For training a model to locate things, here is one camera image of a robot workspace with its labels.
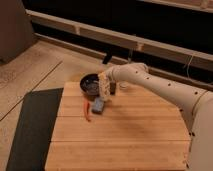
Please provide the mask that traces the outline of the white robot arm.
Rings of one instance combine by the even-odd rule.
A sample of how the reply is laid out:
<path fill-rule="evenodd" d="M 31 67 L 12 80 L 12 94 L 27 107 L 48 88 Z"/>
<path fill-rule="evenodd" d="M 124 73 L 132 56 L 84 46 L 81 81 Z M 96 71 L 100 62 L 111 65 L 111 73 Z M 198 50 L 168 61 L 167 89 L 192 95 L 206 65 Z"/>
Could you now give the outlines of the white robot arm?
<path fill-rule="evenodd" d="M 100 95 L 107 99 L 111 82 L 142 86 L 182 110 L 190 133 L 185 171 L 213 171 L 213 92 L 158 77 L 144 63 L 115 65 L 99 75 Z"/>

